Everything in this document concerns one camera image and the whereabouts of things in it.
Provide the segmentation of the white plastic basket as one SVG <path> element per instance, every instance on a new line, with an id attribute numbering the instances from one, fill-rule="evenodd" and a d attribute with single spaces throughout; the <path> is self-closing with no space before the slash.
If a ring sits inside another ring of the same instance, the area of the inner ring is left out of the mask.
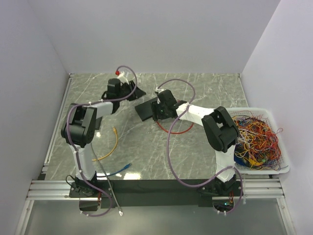
<path id="1" fill-rule="evenodd" d="M 273 115 L 263 108 L 228 108 L 240 134 L 234 151 L 241 174 L 277 175 L 290 170 L 290 161 Z"/>

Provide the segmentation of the aluminium rail frame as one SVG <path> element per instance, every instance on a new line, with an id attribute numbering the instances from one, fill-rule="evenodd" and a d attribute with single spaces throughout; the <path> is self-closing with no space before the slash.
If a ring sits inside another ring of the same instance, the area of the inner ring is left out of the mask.
<path id="1" fill-rule="evenodd" d="M 158 85 L 170 89 L 175 98 L 216 108 L 246 107 L 246 97 L 236 73 L 139 73 L 142 98 L 121 103 L 118 111 L 104 117 L 93 140 L 97 154 L 104 154 L 96 168 L 115 172 L 125 164 L 130 168 L 111 177 L 114 188 L 122 186 L 117 200 L 122 207 L 101 209 L 96 217 L 79 212 L 81 199 L 69 198 L 67 175 L 73 174 L 73 155 L 60 134 L 52 138 L 45 180 L 30 186 L 24 233 L 26 235 L 285 235 L 277 196 L 278 180 L 267 176 L 244 180 L 247 194 L 228 215 L 208 207 L 207 199 L 193 188 L 181 185 L 172 175 L 166 158 L 166 143 L 176 174 L 193 183 L 212 177 L 215 153 L 202 127 L 177 123 L 182 134 L 167 138 L 153 120 L 142 121 L 135 106 L 154 97 Z"/>

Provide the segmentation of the black TP-Link network switch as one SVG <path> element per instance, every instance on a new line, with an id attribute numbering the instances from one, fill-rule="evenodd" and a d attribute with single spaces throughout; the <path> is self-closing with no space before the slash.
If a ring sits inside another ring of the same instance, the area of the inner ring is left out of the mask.
<path id="1" fill-rule="evenodd" d="M 95 130 L 99 130 L 101 126 L 102 117 L 97 118 L 95 121 Z"/>

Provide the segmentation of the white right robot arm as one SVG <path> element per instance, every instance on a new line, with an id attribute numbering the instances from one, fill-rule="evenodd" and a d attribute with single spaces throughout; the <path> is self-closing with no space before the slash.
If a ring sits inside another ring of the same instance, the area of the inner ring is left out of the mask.
<path id="1" fill-rule="evenodd" d="M 152 102 L 152 118 L 154 121 L 173 118 L 167 136 L 166 153 L 167 161 L 175 179 L 189 188 L 200 188 L 213 183 L 215 190 L 220 195 L 227 195 L 236 181 L 239 173 L 235 167 L 234 150 L 240 131 L 225 107 L 216 109 L 192 105 L 186 101 L 177 101 L 170 90 L 158 89 L 157 101 Z M 198 185 L 190 185 L 181 180 L 175 173 L 170 160 L 170 135 L 178 120 L 186 120 L 203 127 L 210 146 L 215 150 L 216 173 Z"/>

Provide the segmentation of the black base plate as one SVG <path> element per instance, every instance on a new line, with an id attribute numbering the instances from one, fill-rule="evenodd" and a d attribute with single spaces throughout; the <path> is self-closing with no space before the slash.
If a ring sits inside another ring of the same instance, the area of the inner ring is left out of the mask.
<path id="1" fill-rule="evenodd" d="M 124 207 L 188 206 L 212 207 L 214 197 L 240 195 L 240 182 L 231 180 L 225 186 L 215 179 L 205 186 L 189 188 L 177 180 L 112 180 L 111 186 L 98 180 L 96 186 L 111 194 L 113 188 L 118 203 Z"/>

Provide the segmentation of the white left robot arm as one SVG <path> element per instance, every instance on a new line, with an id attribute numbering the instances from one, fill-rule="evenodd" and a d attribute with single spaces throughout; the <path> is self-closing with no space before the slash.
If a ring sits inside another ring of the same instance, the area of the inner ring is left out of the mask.
<path id="1" fill-rule="evenodd" d="M 69 144 L 75 161 L 75 183 L 82 193 L 92 197 L 98 192 L 96 169 L 92 163 L 91 142 L 99 129 L 103 116 L 114 114 L 123 100 L 133 101 L 146 95 L 134 81 L 122 82 L 118 78 L 108 81 L 101 99 L 86 104 L 71 103 L 61 129 L 61 136 Z"/>

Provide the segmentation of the black Mercury network switch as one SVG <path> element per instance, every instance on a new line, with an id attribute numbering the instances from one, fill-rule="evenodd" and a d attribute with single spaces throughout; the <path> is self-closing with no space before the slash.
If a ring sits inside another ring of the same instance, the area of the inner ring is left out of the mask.
<path id="1" fill-rule="evenodd" d="M 134 107 L 141 121 L 146 121 L 152 117 L 151 104 L 155 101 L 157 101 L 157 97 L 147 100 Z"/>

